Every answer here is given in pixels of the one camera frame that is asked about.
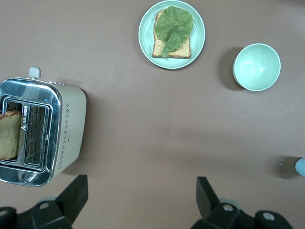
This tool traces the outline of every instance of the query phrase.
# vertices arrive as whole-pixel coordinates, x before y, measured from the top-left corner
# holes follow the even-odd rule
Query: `sandwich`
[[[192,29],[193,17],[187,10],[170,6],[159,11],[153,27],[152,56],[189,59]]]

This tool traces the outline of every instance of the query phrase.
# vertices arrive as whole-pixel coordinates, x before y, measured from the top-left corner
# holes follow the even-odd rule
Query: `light blue object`
[[[153,57],[153,26],[159,11],[170,6],[175,6],[189,11],[193,16],[193,29],[190,36],[191,57],[190,59],[154,58]],[[139,26],[140,47],[149,61],[166,69],[178,69],[192,63],[200,54],[205,41],[205,27],[199,13],[189,4],[179,0],[166,0],[153,5],[143,16]]]
[[[295,170],[305,177],[305,158],[298,160],[295,164]]]
[[[243,88],[262,91],[272,86],[281,71],[281,61],[276,51],[266,44],[251,44],[237,55],[233,76]]]

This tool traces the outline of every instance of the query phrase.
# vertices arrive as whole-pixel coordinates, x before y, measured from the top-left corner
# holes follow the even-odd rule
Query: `toaster knob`
[[[31,67],[29,77],[32,77],[32,79],[41,78],[41,69],[39,67]]]

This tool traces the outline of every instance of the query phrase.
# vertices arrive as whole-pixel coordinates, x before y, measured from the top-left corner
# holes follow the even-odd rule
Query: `metal grill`
[[[27,130],[27,146],[25,149],[26,164],[40,164],[44,119],[45,108],[39,106],[30,107]]]

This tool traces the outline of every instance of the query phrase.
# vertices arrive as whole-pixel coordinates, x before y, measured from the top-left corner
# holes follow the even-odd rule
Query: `bread slice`
[[[0,114],[0,159],[14,158],[18,154],[21,112]]]
[[[153,28],[157,24],[157,21],[164,10],[161,10],[160,12],[157,13],[156,22],[155,22]],[[154,30],[153,30],[153,38],[154,38],[154,45],[153,45],[152,57],[157,57],[157,58],[162,57],[161,54],[162,54],[163,47],[165,46],[165,43],[158,39]],[[190,57],[191,57],[190,37],[188,37],[188,39],[182,44],[182,46],[179,49],[177,49],[173,52],[170,52],[167,57],[190,59]]]

